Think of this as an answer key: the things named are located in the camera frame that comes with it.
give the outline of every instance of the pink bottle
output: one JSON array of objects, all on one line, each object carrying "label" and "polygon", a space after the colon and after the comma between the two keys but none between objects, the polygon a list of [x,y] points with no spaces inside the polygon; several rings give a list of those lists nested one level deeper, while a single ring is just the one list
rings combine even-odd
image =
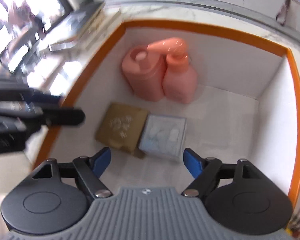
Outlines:
[{"label": "pink bottle", "polygon": [[162,55],[147,51],[146,46],[130,50],[122,62],[122,71],[135,95],[147,101],[159,101],[164,97],[162,80],[166,72]]},{"label": "pink bottle", "polygon": [[166,97],[179,103],[190,103],[197,89],[198,74],[189,65],[186,41],[170,38],[149,44],[147,50],[167,54],[168,69],[162,84]]}]

